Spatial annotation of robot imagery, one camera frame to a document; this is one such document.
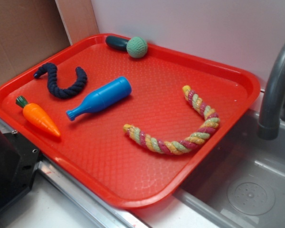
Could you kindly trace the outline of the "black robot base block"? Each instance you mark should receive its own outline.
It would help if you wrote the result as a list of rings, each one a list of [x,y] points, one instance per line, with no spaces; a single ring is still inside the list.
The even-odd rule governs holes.
[[[32,189],[39,148],[21,133],[0,131],[0,213]]]

